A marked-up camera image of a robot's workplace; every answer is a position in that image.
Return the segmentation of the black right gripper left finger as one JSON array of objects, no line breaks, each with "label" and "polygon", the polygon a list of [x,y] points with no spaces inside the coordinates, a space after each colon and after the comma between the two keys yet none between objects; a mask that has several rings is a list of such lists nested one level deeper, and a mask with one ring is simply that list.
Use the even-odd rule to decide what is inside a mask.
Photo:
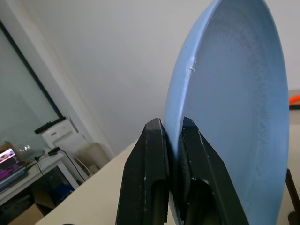
[{"label": "black right gripper left finger", "polygon": [[145,124],[125,162],[115,225],[164,225],[168,201],[166,136],[155,118]]}]

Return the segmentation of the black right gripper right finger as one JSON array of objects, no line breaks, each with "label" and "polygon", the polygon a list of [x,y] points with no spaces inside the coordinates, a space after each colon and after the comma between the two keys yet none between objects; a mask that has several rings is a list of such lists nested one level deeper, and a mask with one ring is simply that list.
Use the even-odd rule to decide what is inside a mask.
[{"label": "black right gripper right finger", "polygon": [[249,225],[223,160],[187,117],[180,135],[180,179],[184,225]]}]

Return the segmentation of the blue plate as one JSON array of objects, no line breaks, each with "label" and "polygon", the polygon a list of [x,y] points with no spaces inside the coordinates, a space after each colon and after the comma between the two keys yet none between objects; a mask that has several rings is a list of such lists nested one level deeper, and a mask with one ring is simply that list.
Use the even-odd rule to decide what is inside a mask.
[{"label": "blue plate", "polygon": [[213,0],[185,39],[165,104],[174,181],[184,117],[224,161],[250,225],[276,225],[289,104],[282,46],[264,0]]}]

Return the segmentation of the beige cylindrical bin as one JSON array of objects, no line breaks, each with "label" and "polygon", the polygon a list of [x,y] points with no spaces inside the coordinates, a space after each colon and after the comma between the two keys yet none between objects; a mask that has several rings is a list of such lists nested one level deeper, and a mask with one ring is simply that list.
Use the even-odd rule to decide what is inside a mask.
[{"label": "beige cylindrical bin", "polygon": [[99,143],[88,143],[78,150],[77,158],[88,168],[92,175],[96,174],[109,161],[109,157]]}]

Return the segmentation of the white box appliance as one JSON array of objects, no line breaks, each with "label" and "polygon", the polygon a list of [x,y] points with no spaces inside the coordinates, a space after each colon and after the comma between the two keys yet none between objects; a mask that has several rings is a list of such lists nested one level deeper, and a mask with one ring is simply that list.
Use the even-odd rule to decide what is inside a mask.
[{"label": "white box appliance", "polygon": [[72,122],[69,119],[65,119],[49,127],[41,134],[41,136],[47,145],[53,149],[59,146],[59,142],[65,141],[77,133],[78,131],[73,126]]}]

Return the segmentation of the white desk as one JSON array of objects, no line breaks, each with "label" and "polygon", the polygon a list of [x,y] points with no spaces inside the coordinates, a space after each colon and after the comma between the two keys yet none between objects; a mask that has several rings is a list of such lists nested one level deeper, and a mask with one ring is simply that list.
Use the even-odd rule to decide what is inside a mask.
[{"label": "white desk", "polygon": [[72,186],[73,189],[77,189],[79,187],[78,183],[72,176],[72,174],[68,171],[66,166],[62,162],[63,154],[58,153],[53,156],[46,156],[41,159],[37,164],[35,164],[32,168],[29,169],[28,175],[23,178],[21,181],[13,185],[12,187],[2,191],[0,193],[0,206],[5,202],[9,201],[15,195],[26,189],[28,186],[33,184],[42,175],[45,175],[47,172],[51,171],[55,167],[61,171],[66,180]]}]

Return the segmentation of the cardboard box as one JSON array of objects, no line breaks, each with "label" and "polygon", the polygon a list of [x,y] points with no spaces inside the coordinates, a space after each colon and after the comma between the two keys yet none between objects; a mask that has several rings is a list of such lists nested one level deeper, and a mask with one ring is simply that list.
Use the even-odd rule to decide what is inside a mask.
[{"label": "cardboard box", "polygon": [[36,204],[33,204],[8,225],[35,225],[43,217],[44,215],[39,207]]}]

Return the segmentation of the open laptop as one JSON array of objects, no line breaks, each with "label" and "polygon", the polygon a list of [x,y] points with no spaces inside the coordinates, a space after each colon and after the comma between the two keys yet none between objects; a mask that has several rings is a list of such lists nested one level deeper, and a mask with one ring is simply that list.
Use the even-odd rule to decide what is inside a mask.
[{"label": "open laptop", "polygon": [[10,145],[0,146],[0,193],[28,175],[24,163]]}]

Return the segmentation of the black window frame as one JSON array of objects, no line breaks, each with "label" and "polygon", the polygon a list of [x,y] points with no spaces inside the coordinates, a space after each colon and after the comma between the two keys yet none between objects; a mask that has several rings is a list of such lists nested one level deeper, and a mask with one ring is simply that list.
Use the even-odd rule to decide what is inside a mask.
[{"label": "black window frame", "polygon": [[61,113],[61,111],[58,109],[58,107],[55,104],[55,102],[53,101],[52,97],[50,96],[48,91],[45,89],[44,85],[42,84],[42,82],[38,78],[37,74],[35,73],[35,71],[31,67],[31,65],[28,63],[25,56],[23,55],[23,53],[21,52],[21,50],[17,46],[16,42],[11,37],[11,35],[9,34],[8,30],[6,29],[6,27],[4,26],[4,24],[2,23],[1,20],[0,20],[0,29],[1,29],[2,33],[5,35],[6,39],[11,44],[12,48],[14,49],[14,51],[16,52],[16,54],[18,55],[18,57],[20,58],[22,63],[24,64],[24,66],[26,67],[26,69],[28,70],[29,74],[31,75],[31,77],[33,78],[33,80],[35,81],[35,83],[37,84],[39,89],[42,91],[43,95],[46,97],[47,101],[49,102],[52,109],[55,111],[55,113],[59,117],[59,119],[65,119],[66,117],[64,117],[63,114]]}]

